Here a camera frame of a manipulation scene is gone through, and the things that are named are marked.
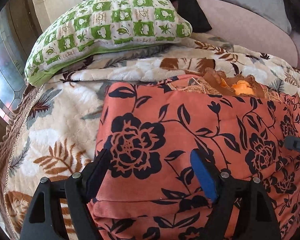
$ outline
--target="bed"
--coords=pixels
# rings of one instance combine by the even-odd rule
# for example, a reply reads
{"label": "bed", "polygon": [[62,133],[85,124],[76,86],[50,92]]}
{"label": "bed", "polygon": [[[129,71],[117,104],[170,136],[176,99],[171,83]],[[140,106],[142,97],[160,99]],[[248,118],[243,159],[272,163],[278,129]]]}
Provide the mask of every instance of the bed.
{"label": "bed", "polygon": [[[207,68],[223,71],[227,77],[251,74],[267,93],[274,91],[276,95],[297,98],[299,115],[292,122],[300,125],[300,73],[292,67],[298,65],[298,58],[289,36],[275,25],[265,23],[277,34],[277,41],[254,29],[252,36],[242,39],[251,28],[236,26],[236,31],[231,32],[225,21],[219,24],[220,16],[212,17],[216,9],[209,3],[222,7],[220,2],[225,2],[198,2],[213,27],[210,33],[193,33],[179,45],[164,44],[90,56],[62,69],[41,87],[27,87],[0,149],[0,212],[11,239],[19,238],[27,207],[41,177],[47,176],[51,181],[65,179],[94,159],[96,145],[102,143],[96,141],[96,137],[104,99],[109,86],[116,82],[141,85],[184,74],[203,76]],[[260,23],[256,28],[262,26],[264,19],[258,15],[250,15],[251,12],[234,5],[226,6],[240,17],[254,17]],[[285,47],[274,48],[282,40]],[[291,125],[291,120],[283,122]],[[300,173],[300,163],[295,172]],[[290,239],[300,226],[300,203],[291,205],[289,202],[300,195],[300,179],[296,189],[287,195],[288,199],[277,200],[276,207],[278,213],[282,210],[278,219],[283,239]],[[68,235],[76,239],[65,201],[62,211]]]}

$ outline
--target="stained glass window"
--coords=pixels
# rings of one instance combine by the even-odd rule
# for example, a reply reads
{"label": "stained glass window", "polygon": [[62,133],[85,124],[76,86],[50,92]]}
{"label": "stained glass window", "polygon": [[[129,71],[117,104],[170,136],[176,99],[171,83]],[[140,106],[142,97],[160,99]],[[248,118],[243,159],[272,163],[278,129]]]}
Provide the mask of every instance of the stained glass window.
{"label": "stained glass window", "polygon": [[0,12],[0,116],[7,122],[26,88],[25,62],[13,41],[6,10]]}

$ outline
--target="green and white checkered pillow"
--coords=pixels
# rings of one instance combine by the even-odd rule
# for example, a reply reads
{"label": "green and white checkered pillow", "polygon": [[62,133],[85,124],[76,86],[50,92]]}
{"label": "green and white checkered pillow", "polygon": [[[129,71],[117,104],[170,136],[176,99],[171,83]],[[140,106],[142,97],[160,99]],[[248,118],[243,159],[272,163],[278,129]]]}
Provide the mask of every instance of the green and white checkered pillow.
{"label": "green and white checkered pillow", "polygon": [[38,87],[90,55],[179,43],[191,32],[169,0],[87,0],[39,37],[26,63],[26,78]]}

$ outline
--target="blue gripper pad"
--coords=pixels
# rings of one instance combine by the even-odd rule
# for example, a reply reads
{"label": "blue gripper pad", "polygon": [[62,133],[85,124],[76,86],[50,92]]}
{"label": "blue gripper pad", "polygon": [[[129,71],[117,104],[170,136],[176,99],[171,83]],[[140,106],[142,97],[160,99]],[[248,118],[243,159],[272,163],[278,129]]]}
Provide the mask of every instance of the blue gripper pad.
{"label": "blue gripper pad", "polygon": [[190,163],[194,174],[197,176],[202,190],[207,198],[210,198],[214,203],[218,199],[218,194],[216,191],[216,183],[213,178],[210,176],[210,173],[206,167],[201,162],[196,151],[190,153]]}

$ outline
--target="orange fabric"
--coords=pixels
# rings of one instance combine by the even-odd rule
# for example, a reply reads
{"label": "orange fabric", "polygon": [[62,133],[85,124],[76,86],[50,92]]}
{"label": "orange fabric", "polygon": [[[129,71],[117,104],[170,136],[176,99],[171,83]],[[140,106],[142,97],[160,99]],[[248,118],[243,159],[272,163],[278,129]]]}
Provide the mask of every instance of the orange fabric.
{"label": "orange fabric", "polygon": [[[200,78],[109,88],[96,150],[109,149],[113,159],[88,204],[102,237],[197,239],[212,210],[190,165],[190,152],[198,148],[219,170],[262,180],[282,239],[288,240],[300,225],[300,154],[285,149],[283,140],[288,134],[300,137],[298,97],[280,94],[274,102],[173,89],[192,77]],[[239,208],[240,201],[226,238]]]}

